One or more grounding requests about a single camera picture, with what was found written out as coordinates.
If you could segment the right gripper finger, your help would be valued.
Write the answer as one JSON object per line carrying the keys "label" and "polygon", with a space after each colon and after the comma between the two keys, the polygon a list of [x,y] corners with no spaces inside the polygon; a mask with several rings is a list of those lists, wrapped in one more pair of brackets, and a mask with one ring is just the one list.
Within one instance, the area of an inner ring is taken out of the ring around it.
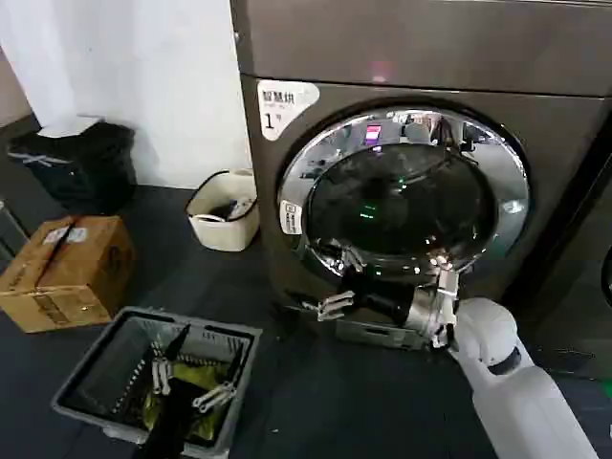
{"label": "right gripper finger", "polygon": [[351,316],[358,310],[357,297],[353,291],[344,291],[323,299],[301,292],[283,291],[280,298],[286,308],[315,315],[319,322]]}
{"label": "right gripper finger", "polygon": [[310,244],[317,271],[341,279],[349,273],[363,273],[366,262],[359,251],[339,240],[315,240]]}

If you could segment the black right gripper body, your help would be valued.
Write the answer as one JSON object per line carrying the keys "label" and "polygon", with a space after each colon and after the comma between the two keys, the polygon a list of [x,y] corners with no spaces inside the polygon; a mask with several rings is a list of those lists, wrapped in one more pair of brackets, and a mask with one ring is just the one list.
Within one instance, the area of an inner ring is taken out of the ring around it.
{"label": "black right gripper body", "polygon": [[353,293],[354,309],[381,314],[397,326],[405,325],[415,294],[412,284],[385,279],[371,268],[359,272],[353,266],[344,270],[340,290]]}

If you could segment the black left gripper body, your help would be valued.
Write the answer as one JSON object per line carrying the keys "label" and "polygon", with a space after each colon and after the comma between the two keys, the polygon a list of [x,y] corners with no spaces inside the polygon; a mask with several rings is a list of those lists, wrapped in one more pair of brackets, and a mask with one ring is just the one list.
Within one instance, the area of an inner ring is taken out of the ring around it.
{"label": "black left gripper body", "polygon": [[161,412],[137,458],[179,458],[192,423],[197,386],[179,379],[170,381],[170,393],[162,396]]}

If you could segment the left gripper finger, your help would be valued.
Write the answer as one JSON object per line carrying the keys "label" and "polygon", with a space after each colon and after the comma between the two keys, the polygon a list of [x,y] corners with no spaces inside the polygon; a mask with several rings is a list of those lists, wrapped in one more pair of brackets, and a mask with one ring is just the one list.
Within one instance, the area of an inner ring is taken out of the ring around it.
{"label": "left gripper finger", "polygon": [[177,359],[189,334],[190,325],[181,332],[165,348],[160,357],[151,362],[152,388],[156,395],[168,396],[171,392],[170,381],[173,378],[173,362]]}
{"label": "left gripper finger", "polygon": [[195,398],[191,404],[194,409],[198,412],[210,412],[216,406],[225,404],[235,396],[240,377],[243,353],[244,345],[240,344],[221,382],[206,394]]}

